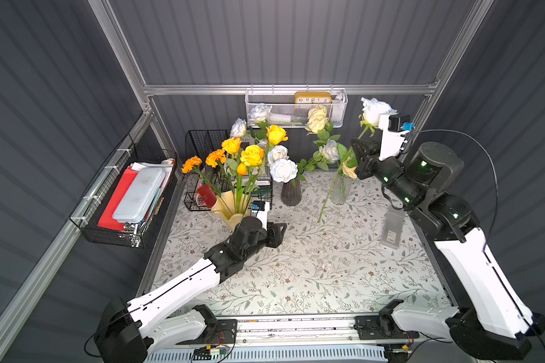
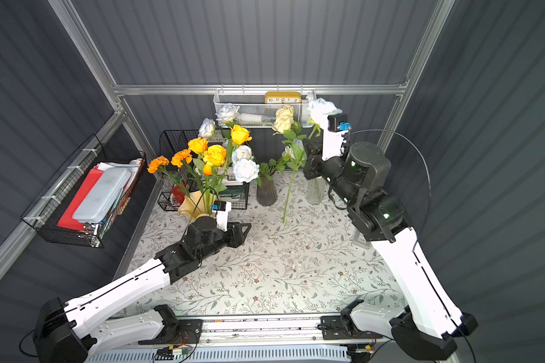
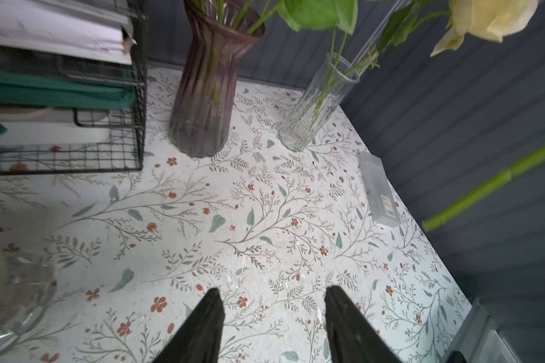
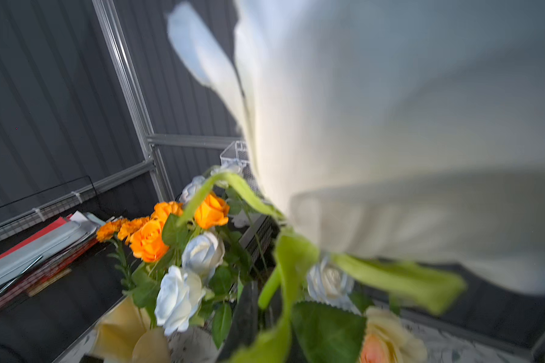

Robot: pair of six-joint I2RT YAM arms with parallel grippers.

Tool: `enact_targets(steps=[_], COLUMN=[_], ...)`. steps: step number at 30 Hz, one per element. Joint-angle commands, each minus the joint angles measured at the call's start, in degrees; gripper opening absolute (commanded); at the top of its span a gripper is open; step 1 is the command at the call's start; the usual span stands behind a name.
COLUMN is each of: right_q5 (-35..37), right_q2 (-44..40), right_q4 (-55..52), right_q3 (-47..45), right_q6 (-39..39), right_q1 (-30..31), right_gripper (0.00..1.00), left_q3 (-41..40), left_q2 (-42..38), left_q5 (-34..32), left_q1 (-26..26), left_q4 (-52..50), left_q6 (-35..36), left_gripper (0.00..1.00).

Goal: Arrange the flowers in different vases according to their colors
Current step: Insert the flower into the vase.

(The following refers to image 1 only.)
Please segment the white rose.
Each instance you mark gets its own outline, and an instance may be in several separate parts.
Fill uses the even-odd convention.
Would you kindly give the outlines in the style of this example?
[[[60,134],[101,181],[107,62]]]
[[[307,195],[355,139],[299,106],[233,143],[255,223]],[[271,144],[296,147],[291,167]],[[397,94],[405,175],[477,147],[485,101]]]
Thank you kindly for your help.
[[[289,159],[279,159],[270,168],[273,181],[287,183],[298,175],[298,165]]]
[[[247,132],[247,121],[238,118],[231,127],[230,138],[242,139]]]
[[[313,172],[316,169],[328,171],[329,165],[337,163],[340,160],[336,140],[316,140],[315,144],[318,146],[318,150],[313,152],[313,156],[310,159],[302,160],[298,164],[298,175],[303,175],[305,172]]]
[[[266,134],[268,119],[272,107],[266,104],[257,104],[248,112],[248,130],[249,135],[256,139],[263,139],[262,133]]]
[[[267,162],[272,166],[278,160],[287,160],[289,158],[289,151],[285,146],[276,145],[269,150],[267,155]]]

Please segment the green leafy flower stem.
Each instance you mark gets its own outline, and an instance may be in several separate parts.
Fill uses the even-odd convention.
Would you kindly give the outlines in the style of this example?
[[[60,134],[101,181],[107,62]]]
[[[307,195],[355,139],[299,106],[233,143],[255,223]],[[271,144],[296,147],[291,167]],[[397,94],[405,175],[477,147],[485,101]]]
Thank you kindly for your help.
[[[362,101],[362,113],[359,116],[360,118],[360,127],[362,128],[362,132],[358,136],[359,139],[361,139],[368,131],[370,131],[370,137],[375,135],[375,130],[379,129],[379,119],[381,115],[397,115],[398,111],[393,109],[390,104],[379,101],[376,98],[361,98]],[[337,162],[337,172],[335,174],[335,177],[332,180],[331,186],[329,188],[329,191],[325,197],[325,200],[323,202],[322,208],[319,213],[319,219],[318,222],[322,222],[323,215],[325,213],[326,206],[328,204],[328,201],[330,200],[329,197],[331,195],[333,185],[336,180],[336,175],[341,172],[342,163],[346,163],[349,167],[356,167],[358,166],[358,162],[356,161],[354,157],[354,152],[352,147],[346,148],[342,143],[338,143],[339,148],[339,156],[340,160]]]

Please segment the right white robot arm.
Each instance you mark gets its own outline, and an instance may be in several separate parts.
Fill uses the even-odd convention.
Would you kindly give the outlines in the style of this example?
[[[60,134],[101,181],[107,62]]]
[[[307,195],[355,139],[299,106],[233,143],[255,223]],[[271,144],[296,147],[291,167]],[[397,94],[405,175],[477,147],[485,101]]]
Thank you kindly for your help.
[[[395,156],[380,159],[378,142],[351,142],[360,180],[376,177],[402,203],[460,280],[470,307],[433,309],[395,299],[381,309],[383,331],[416,331],[455,343],[473,358],[523,360],[530,337],[545,332],[545,316],[530,310],[514,291],[487,245],[487,236],[470,205],[445,189],[464,163],[453,150],[426,142],[408,166]]]

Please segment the red leather wallet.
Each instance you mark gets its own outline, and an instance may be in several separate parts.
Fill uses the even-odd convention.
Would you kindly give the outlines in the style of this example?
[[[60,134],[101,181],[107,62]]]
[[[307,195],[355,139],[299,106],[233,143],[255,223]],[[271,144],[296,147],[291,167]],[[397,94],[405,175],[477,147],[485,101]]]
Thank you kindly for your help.
[[[195,200],[199,207],[210,210],[217,203],[218,198],[210,185],[202,185],[196,190]]]

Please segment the grey packet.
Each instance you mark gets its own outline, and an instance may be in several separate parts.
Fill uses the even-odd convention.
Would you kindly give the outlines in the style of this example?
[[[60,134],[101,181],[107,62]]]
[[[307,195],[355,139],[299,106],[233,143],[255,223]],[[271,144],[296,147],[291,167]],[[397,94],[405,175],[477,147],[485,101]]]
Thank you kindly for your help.
[[[392,206],[388,208],[380,237],[381,244],[393,250],[397,250],[399,248],[401,244],[404,219],[405,213],[403,210],[396,210]]]

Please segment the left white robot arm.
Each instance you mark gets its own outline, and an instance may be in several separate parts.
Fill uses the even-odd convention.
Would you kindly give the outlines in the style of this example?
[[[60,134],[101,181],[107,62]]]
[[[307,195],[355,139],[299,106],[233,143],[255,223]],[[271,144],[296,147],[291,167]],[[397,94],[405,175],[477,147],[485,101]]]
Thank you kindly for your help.
[[[210,248],[181,275],[128,302],[120,298],[110,301],[91,338],[98,358],[104,362],[143,362],[168,346],[201,336],[215,338],[216,318],[206,306],[196,306],[175,318],[172,313],[242,271],[263,248],[279,247],[286,228],[285,223],[263,224],[254,216],[245,216],[226,240]]]

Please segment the orange rose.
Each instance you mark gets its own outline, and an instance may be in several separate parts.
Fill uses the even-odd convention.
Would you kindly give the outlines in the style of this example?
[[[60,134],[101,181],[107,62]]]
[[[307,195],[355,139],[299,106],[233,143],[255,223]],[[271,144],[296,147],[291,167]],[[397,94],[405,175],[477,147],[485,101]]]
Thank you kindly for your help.
[[[258,145],[249,145],[241,152],[241,161],[247,166],[248,172],[242,179],[243,194],[252,195],[258,189],[257,179],[262,173],[264,149]]]
[[[266,130],[266,137],[271,145],[278,145],[281,142],[289,140],[286,130],[280,126],[271,125],[267,127]]]
[[[234,184],[233,192],[236,194],[236,169],[241,162],[241,139],[227,139],[222,143],[221,146],[222,149],[226,152],[226,165],[228,166],[229,171],[232,174]]]

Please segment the small orange rosebud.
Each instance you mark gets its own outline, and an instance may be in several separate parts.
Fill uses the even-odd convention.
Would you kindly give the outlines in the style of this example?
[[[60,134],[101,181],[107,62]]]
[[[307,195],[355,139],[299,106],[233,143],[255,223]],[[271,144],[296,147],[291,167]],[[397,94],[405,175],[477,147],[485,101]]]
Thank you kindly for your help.
[[[242,179],[247,174],[248,168],[243,162],[240,162],[237,169],[237,180],[236,180],[236,202],[237,202],[237,212],[242,213],[242,199],[243,199],[243,189],[242,189]]]

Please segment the cream rose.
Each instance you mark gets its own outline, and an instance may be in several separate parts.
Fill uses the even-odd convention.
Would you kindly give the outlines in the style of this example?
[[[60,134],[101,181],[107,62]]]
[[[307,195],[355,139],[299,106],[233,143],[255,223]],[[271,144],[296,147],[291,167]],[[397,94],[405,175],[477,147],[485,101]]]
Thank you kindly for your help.
[[[346,163],[342,163],[341,171],[344,176],[351,178],[351,179],[357,179],[357,174],[355,172],[356,167],[349,167]]]
[[[318,122],[319,120],[321,120],[323,123],[326,123],[328,120],[327,114],[328,111],[325,105],[315,105],[308,111],[308,121]]]
[[[341,136],[333,133],[334,124],[326,116],[316,116],[308,120],[306,130],[309,135],[317,137],[314,143],[317,146],[324,146],[328,141],[338,141]]]

